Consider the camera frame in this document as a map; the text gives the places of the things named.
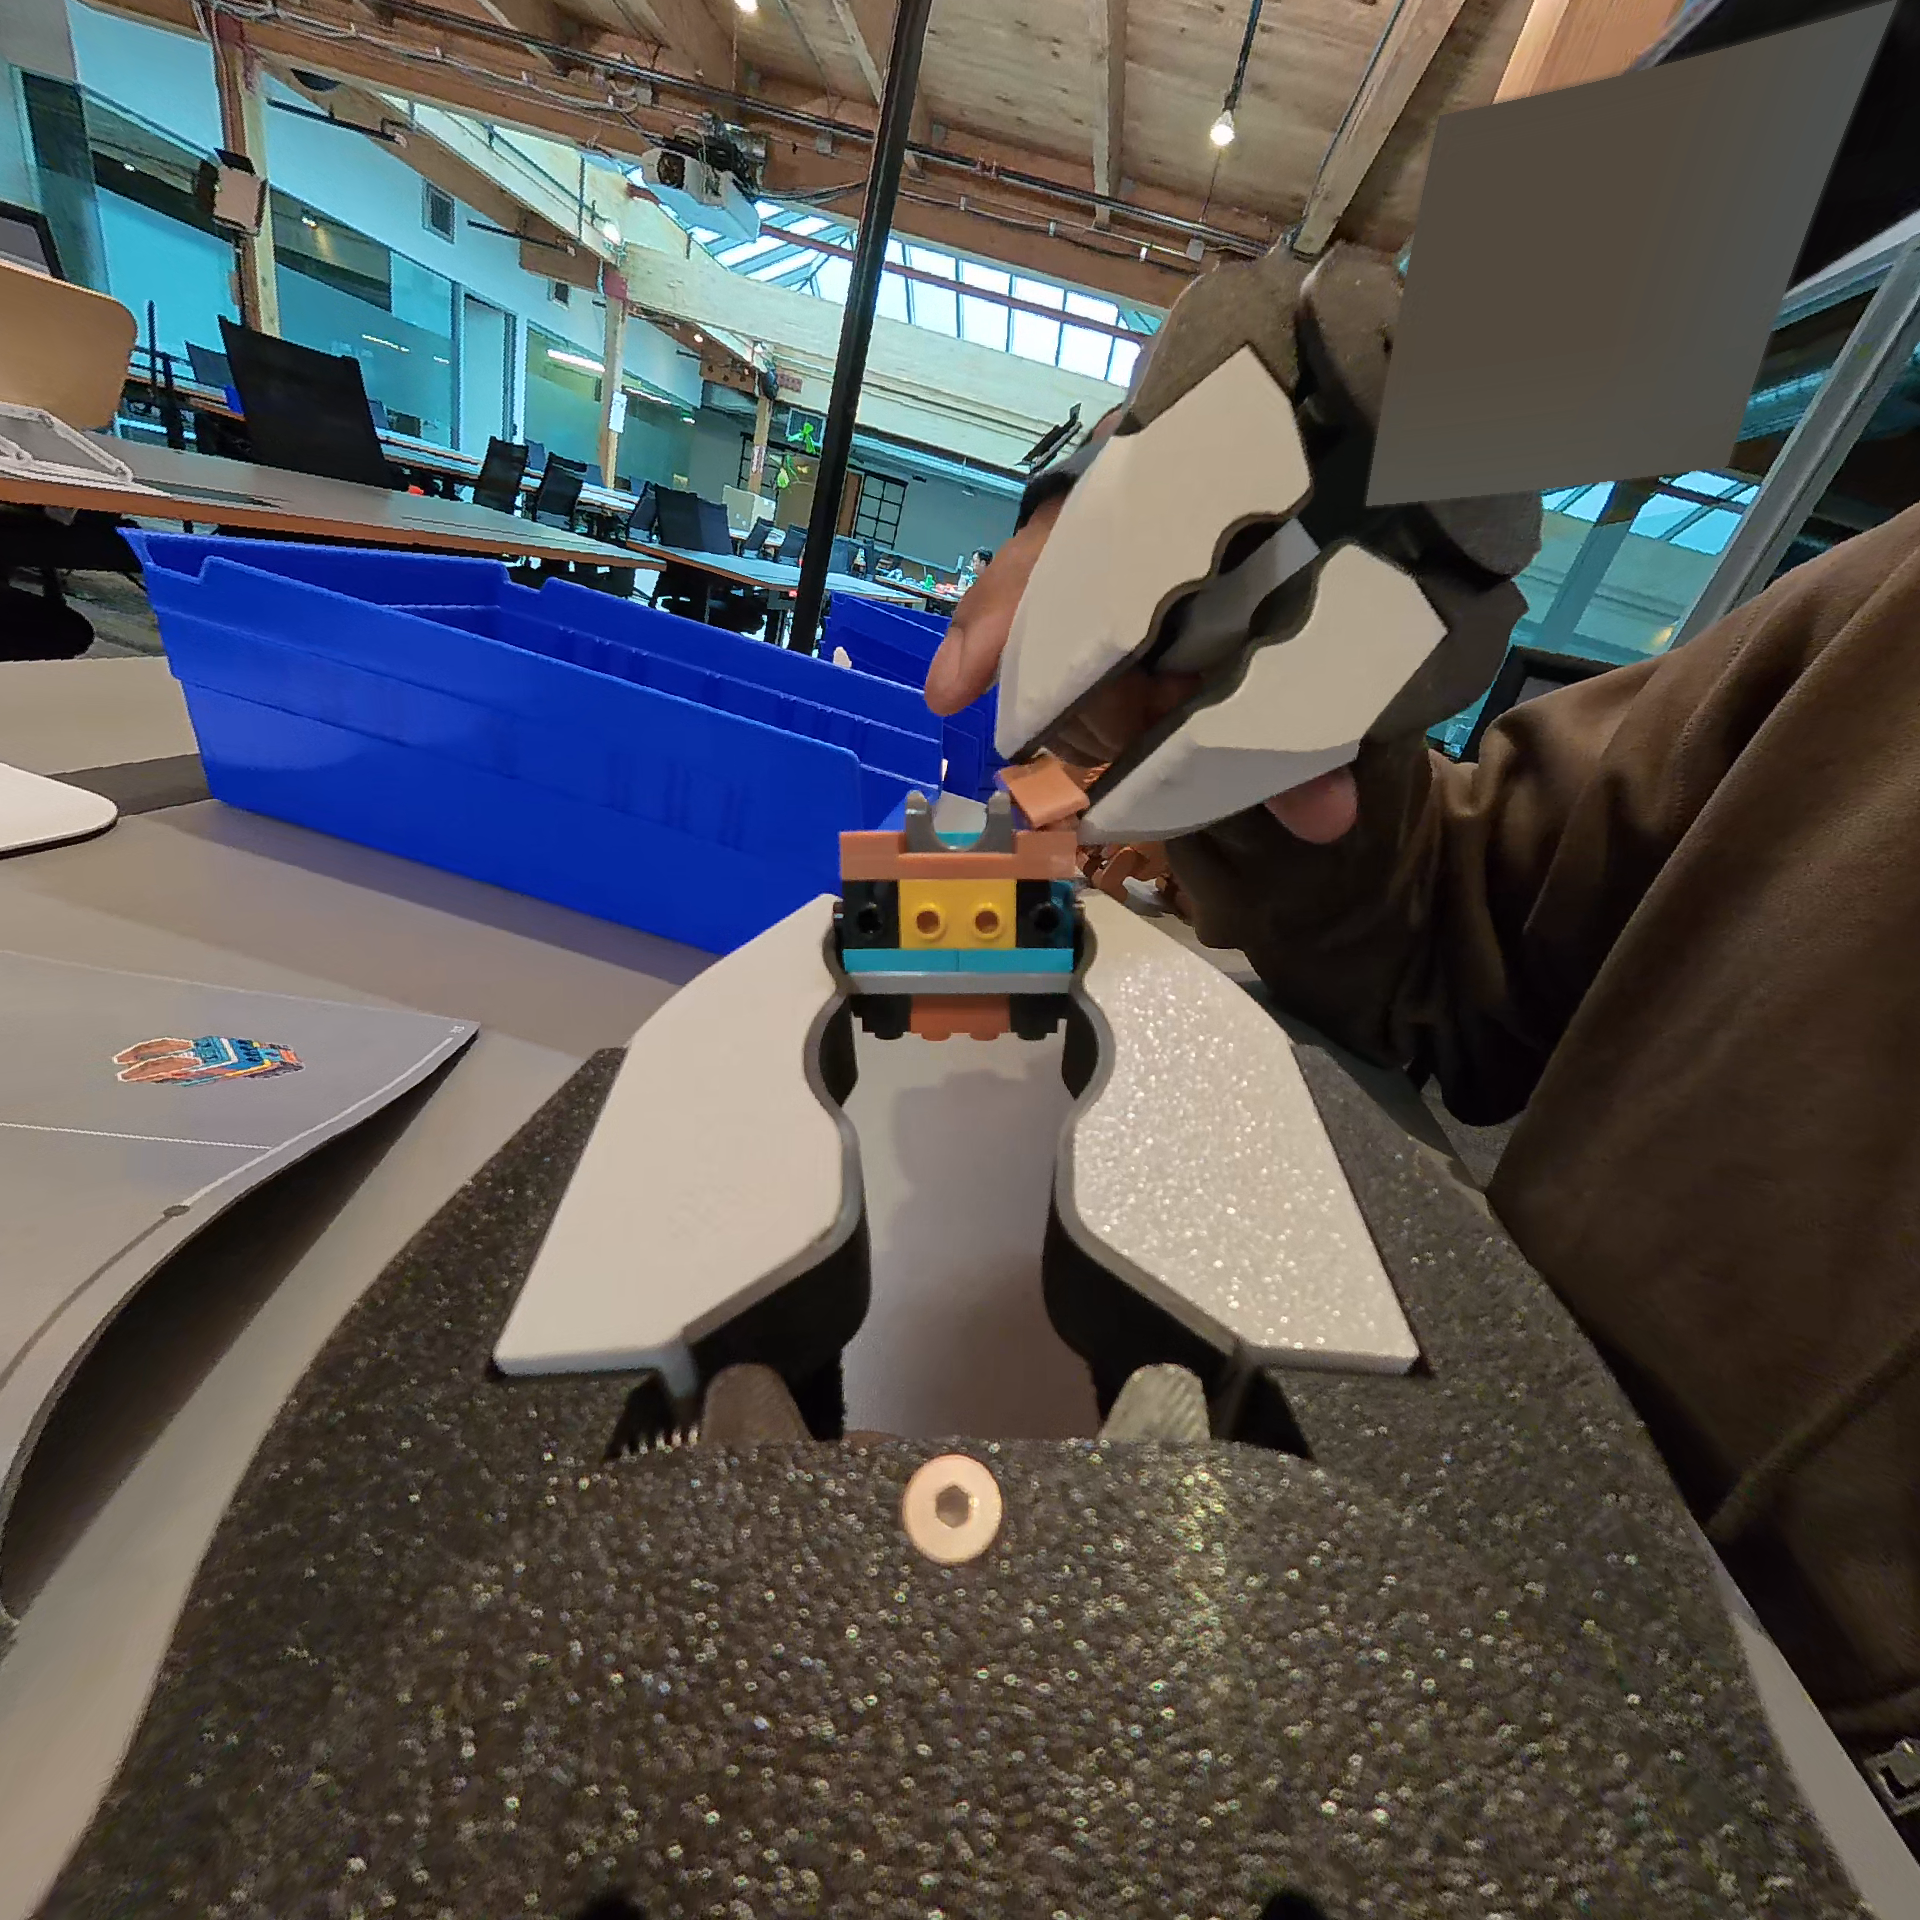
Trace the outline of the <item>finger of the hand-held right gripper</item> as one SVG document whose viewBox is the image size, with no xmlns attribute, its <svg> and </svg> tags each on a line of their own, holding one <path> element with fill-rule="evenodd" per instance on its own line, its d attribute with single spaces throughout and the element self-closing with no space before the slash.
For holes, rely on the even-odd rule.
<svg viewBox="0 0 1920 1920">
<path fill-rule="evenodd" d="M 1293 410 L 1258 358 L 1224 358 L 1153 425 L 1115 432 L 1022 583 L 996 658 L 996 757 L 1041 746 L 1181 594 L 1211 583 L 1244 525 L 1282 525 L 1307 497 Z"/>
<path fill-rule="evenodd" d="M 1168 843 L 1347 767 L 1446 642 L 1443 609 L 1355 539 L 1090 791 L 1085 843 Z"/>
</svg>

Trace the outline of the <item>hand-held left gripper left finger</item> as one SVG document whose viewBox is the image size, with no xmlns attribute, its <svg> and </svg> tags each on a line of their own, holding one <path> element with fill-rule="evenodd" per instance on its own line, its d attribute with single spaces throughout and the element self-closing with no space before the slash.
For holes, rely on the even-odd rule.
<svg viewBox="0 0 1920 1920">
<path fill-rule="evenodd" d="M 502 1375 L 697 1380 L 716 1333 L 850 1247 L 860 1171 L 823 1066 L 842 1015 L 827 935 L 833 895 L 812 895 L 636 1026 L 494 1342 Z"/>
</svg>

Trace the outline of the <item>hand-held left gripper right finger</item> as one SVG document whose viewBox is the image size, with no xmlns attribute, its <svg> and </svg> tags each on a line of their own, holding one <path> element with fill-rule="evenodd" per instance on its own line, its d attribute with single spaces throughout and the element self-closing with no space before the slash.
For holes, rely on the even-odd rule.
<svg viewBox="0 0 1920 1920">
<path fill-rule="evenodd" d="M 1085 890 L 1095 1075 L 1058 1220 L 1205 1351 L 1404 1375 L 1420 1355 L 1286 1026 L 1160 921 Z"/>
</svg>

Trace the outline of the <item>multicoloured toy brick model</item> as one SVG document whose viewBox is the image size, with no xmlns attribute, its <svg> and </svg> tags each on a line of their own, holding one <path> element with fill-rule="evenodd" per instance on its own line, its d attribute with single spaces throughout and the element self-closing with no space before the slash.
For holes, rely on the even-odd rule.
<svg viewBox="0 0 1920 1920">
<path fill-rule="evenodd" d="M 974 836 L 920 791 L 898 828 L 836 843 L 833 956 L 867 1037 L 1022 1037 L 1067 1019 L 1079 978 L 1079 836 L 991 796 Z"/>
</svg>

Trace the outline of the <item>person's right forearm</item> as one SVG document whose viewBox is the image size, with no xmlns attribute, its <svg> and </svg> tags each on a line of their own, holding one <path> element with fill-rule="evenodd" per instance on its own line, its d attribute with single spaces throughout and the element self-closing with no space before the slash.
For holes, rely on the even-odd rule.
<svg viewBox="0 0 1920 1920">
<path fill-rule="evenodd" d="M 1276 804 L 1168 843 L 1194 931 L 1331 1043 L 1510 1118 L 1551 1055 L 1720 1019 L 1915 1026 L 1915 511 L 1689 645 L 1535 693 L 1474 760 L 1369 746 L 1355 821 Z"/>
</svg>

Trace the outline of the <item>wood-edged long desk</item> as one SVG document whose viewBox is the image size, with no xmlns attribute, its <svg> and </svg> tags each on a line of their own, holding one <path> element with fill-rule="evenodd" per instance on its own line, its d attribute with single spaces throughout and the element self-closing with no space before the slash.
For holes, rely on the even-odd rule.
<svg viewBox="0 0 1920 1920">
<path fill-rule="evenodd" d="M 108 472 L 75 472 L 49 465 L 0 467 L 4 506 L 38 511 L 103 511 L 156 525 L 237 525 L 272 535 L 315 535 L 341 544 L 443 551 L 488 560 L 555 560 L 555 565 L 653 565 L 641 551 L 582 539 L 555 525 L 494 516 L 440 492 L 395 492 L 369 483 L 338 483 L 322 472 L 288 472 L 214 459 L 194 451 L 108 440 Z"/>
</svg>

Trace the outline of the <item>person's right hand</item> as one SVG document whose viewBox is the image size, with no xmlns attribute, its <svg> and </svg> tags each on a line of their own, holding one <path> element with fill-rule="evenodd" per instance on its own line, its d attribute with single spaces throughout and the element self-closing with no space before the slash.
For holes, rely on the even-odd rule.
<svg viewBox="0 0 1920 1920">
<path fill-rule="evenodd" d="M 996 680 L 1014 613 L 1061 506 L 1067 492 L 1041 497 L 950 609 L 947 642 L 938 645 L 926 669 L 926 710 L 950 715 Z M 1090 701 L 1052 728 L 1046 749 L 1074 770 L 1108 767 L 1165 715 L 1182 710 L 1201 693 L 1201 684 L 1201 674 L 1128 669 L 1090 691 Z M 1355 770 L 1333 767 L 1307 787 L 1272 796 L 1264 804 L 1291 836 L 1331 846 L 1355 828 Z"/>
</svg>

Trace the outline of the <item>brown brick figure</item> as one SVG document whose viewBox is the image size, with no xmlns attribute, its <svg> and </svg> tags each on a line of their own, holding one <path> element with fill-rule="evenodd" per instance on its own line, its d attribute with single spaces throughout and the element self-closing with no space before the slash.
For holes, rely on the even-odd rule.
<svg viewBox="0 0 1920 1920">
<path fill-rule="evenodd" d="M 1160 843 L 1150 846 L 1079 846 L 1079 872 L 1095 890 L 1135 907 L 1189 916 L 1189 895 Z"/>
</svg>

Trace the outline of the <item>blue plastic bin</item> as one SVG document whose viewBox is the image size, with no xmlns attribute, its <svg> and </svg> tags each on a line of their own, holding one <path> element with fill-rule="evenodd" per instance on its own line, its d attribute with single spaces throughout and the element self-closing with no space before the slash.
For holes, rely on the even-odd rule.
<svg viewBox="0 0 1920 1920">
<path fill-rule="evenodd" d="M 128 535 L 207 791 L 733 950 L 943 791 L 920 693 L 494 560 Z"/>
<path fill-rule="evenodd" d="M 926 667 L 947 635 L 947 618 L 880 606 L 871 594 L 833 594 L 827 606 L 827 650 L 846 650 L 850 669 L 871 680 L 898 680 L 914 691 L 919 723 L 938 728 L 943 743 L 943 791 L 961 801 L 991 801 L 1002 757 L 991 749 L 996 733 L 996 684 L 950 715 L 932 715 L 920 701 Z"/>
</svg>

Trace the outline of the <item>black stand pole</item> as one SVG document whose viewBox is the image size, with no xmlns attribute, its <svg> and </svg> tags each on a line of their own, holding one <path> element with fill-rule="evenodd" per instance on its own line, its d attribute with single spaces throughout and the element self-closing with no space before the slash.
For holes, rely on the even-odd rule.
<svg viewBox="0 0 1920 1920">
<path fill-rule="evenodd" d="M 846 492 L 846 459 L 850 459 L 867 351 L 871 351 L 878 286 L 887 273 L 898 183 L 914 146 L 926 15 L 932 15 L 926 0 L 901 0 L 892 22 L 892 44 L 887 44 L 887 83 L 878 107 L 871 164 L 867 164 L 850 284 L 842 300 L 842 336 L 836 336 L 836 368 L 833 368 L 827 445 L 814 465 L 814 497 L 812 497 L 806 544 L 801 544 L 801 583 L 795 583 L 795 609 L 785 628 L 785 645 L 806 656 L 814 650 L 823 606 L 827 606 L 833 539 L 836 539 L 836 516 Z"/>
</svg>

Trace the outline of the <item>grey instruction booklet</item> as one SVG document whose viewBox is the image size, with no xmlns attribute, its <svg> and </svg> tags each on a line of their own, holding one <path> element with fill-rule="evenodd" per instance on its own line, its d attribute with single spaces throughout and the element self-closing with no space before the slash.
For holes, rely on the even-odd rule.
<svg viewBox="0 0 1920 1920">
<path fill-rule="evenodd" d="M 0 956 L 0 1509 L 128 1300 L 477 1021 Z"/>
</svg>

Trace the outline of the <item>person's brown jacket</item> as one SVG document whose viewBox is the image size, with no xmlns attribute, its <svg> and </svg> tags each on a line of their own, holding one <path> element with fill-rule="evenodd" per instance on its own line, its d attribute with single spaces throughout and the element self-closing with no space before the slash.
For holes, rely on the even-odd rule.
<svg viewBox="0 0 1920 1920">
<path fill-rule="evenodd" d="M 1915 1840 L 1920 1019 L 1551 1055 L 1494 1186 Z"/>
</svg>

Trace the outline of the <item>white flat pad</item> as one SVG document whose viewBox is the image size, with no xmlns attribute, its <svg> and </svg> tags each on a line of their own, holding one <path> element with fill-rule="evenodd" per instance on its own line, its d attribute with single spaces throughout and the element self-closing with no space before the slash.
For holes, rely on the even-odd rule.
<svg viewBox="0 0 1920 1920">
<path fill-rule="evenodd" d="M 121 821 L 111 796 L 0 767 L 0 857 L 72 846 Z"/>
</svg>

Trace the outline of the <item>black high-back chair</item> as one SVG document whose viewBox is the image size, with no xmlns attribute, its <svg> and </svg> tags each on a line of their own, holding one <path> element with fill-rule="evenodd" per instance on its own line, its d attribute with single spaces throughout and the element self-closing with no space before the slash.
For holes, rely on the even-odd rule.
<svg viewBox="0 0 1920 1920">
<path fill-rule="evenodd" d="M 220 343 L 242 397 L 254 465 L 388 492 L 402 490 L 402 472 L 372 429 L 372 405 L 353 358 L 297 346 L 227 317 Z"/>
</svg>

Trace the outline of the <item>rounded plywood panel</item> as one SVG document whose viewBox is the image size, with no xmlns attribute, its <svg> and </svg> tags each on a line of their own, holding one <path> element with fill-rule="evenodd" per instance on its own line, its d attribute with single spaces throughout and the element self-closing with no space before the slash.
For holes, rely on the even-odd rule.
<svg viewBox="0 0 1920 1920">
<path fill-rule="evenodd" d="M 135 317 L 116 295 L 0 264 L 0 397 L 72 429 L 111 429 Z"/>
</svg>

